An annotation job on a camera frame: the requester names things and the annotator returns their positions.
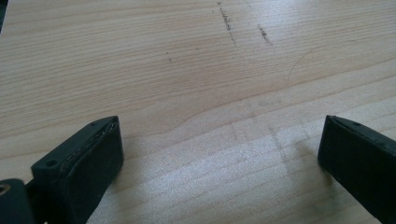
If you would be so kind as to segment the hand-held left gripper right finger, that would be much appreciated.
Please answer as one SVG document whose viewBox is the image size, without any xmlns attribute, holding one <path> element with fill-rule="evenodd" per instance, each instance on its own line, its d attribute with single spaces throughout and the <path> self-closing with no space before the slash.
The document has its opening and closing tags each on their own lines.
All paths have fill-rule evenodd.
<svg viewBox="0 0 396 224">
<path fill-rule="evenodd" d="M 396 224 L 396 141 L 356 121 L 328 116 L 318 163 L 382 224 Z"/>
</svg>

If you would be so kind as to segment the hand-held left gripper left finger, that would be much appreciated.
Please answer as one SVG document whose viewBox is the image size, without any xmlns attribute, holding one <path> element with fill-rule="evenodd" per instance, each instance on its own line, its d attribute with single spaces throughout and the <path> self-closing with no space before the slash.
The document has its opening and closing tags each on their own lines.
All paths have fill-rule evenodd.
<svg viewBox="0 0 396 224">
<path fill-rule="evenodd" d="M 83 127 L 32 166 L 38 222 L 86 224 L 122 165 L 118 117 Z"/>
</svg>

